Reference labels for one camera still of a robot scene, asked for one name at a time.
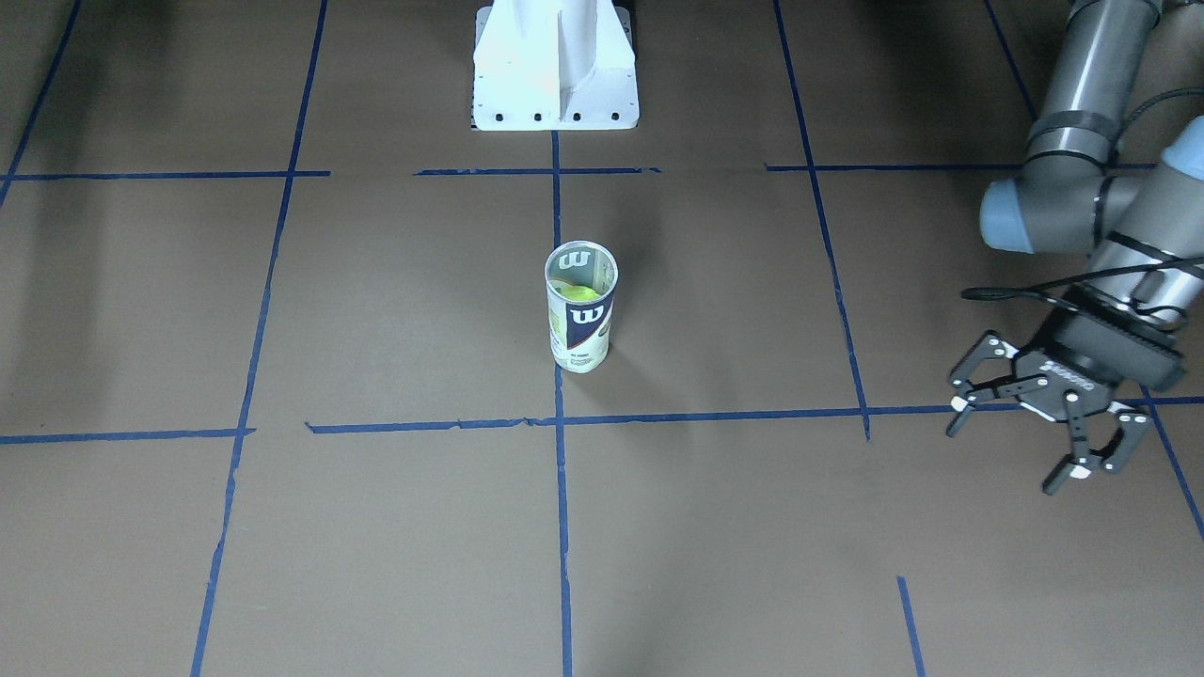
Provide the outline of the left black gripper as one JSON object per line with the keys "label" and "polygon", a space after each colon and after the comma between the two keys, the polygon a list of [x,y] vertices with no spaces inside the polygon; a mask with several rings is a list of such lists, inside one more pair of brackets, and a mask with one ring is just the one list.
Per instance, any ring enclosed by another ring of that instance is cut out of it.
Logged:
{"label": "left black gripper", "polygon": [[[1010,372],[976,382],[985,363],[1007,363]],[[1020,396],[1023,407],[1047,420],[1066,420],[1070,452],[1041,481],[1041,493],[1054,496],[1067,479],[1121,472],[1152,428],[1147,411],[1111,402],[1119,385],[1133,381],[1162,392],[1184,376],[1178,338],[1159,323],[1121,311],[1054,311],[1021,352],[993,330],[976,338],[949,373],[954,418],[945,434],[955,437],[980,404],[1007,398]],[[1064,402],[1067,392],[1080,401]],[[1094,416],[1110,416],[1117,424],[1100,449],[1088,443],[1087,422]]]}

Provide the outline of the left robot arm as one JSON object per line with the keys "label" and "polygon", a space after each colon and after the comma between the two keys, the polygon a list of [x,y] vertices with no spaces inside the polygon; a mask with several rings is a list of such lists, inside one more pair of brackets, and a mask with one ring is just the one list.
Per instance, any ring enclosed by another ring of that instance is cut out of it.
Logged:
{"label": "left robot arm", "polygon": [[1151,419],[1115,400],[1133,382],[1163,392],[1185,373],[1178,332],[1202,293],[1202,120],[1193,119],[1145,177],[1109,171],[1139,119],[1126,104],[1161,1],[1074,1],[1041,113],[1014,179],[995,181],[979,212],[997,251],[1087,257],[1084,273],[1019,288],[976,287],[966,300],[1047,304],[1023,346],[988,331],[951,369],[960,432],[982,404],[1011,399],[1067,426],[1069,451],[1041,491],[1117,473]]}

